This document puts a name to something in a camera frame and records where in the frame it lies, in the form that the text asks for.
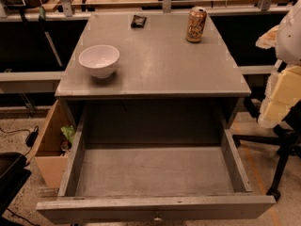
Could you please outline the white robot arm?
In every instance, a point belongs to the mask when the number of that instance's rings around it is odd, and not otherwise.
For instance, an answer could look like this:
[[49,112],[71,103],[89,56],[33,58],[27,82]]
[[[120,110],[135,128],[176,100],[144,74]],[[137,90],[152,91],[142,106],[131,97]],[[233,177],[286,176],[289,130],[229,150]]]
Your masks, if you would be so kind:
[[276,68],[268,78],[258,117],[260,126],[273,128],[301,100],[301,0],[256,45],[276,50]]

